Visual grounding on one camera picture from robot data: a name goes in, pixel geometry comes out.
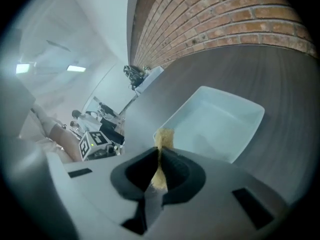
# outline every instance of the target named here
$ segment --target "ceiling light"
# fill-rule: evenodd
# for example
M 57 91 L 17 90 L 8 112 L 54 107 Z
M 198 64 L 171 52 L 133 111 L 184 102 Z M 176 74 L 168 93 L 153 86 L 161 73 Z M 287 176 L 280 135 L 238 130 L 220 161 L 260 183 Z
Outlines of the ceiling light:
M 77 72 L 84 72 L 86 70 L 85 67 L 81 67 L 81 66 L 68 66 L 67 71 L 77 71 Z
M 30 64 L 18 64 L 15 68 L 16 74 L 26 73 L 29 71 Z

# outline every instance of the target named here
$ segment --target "black rectangle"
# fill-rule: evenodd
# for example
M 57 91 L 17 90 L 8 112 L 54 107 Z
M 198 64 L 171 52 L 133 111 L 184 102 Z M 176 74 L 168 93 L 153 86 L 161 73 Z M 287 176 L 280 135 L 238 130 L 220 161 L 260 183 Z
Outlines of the black rectangle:
M 85 175 L 85 174 L 89 174 L 92 173 L 92 170 L 90 170 L 89 168 L 85 168 L 85 169 L 80 169 L 80 170 L 74 170 L 74 171 L 70 171 L 68 172 L 70 178 L 75 178 L 81 175 Z
M 274 217 L 245 188 L 232 191 L 257 230 L 269 224 Z

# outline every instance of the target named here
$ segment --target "yellow sponge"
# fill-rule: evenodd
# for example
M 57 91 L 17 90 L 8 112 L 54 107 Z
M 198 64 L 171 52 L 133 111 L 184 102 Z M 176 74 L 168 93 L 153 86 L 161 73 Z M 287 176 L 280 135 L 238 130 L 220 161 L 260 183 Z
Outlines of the yellow sponge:
M 167 190 L 166 177 L 161 167 L 161 150 L 163 147 L 174 147 L 174 133 L 173 129 L 159 128 L 155 134 L 155 146 L 158 148 L 158 169 L 156 170 L 151 183 L 156 189 Z

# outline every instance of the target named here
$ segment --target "gray table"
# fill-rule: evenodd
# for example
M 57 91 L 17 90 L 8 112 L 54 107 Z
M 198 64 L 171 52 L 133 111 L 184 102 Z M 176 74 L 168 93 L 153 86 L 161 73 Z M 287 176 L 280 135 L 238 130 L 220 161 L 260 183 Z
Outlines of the gray table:
M 265 108 L 253 139 L 234 162 L 289 203 L 305 191 L 319 154 L 317 61 L 272 46 L 228 46 L 173 62 L 126 111 L 125 152 L 154 145 L 153 134 L 200 86 Z

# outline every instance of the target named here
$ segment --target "white container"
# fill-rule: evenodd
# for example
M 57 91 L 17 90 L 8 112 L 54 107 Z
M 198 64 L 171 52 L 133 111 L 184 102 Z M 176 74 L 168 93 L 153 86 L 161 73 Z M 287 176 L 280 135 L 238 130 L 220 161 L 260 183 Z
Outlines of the white container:
M 265 109 L 250 100 L 201 86 L 161 128 L 174 129 L 176 149 L 233 163 L 264 114 Z

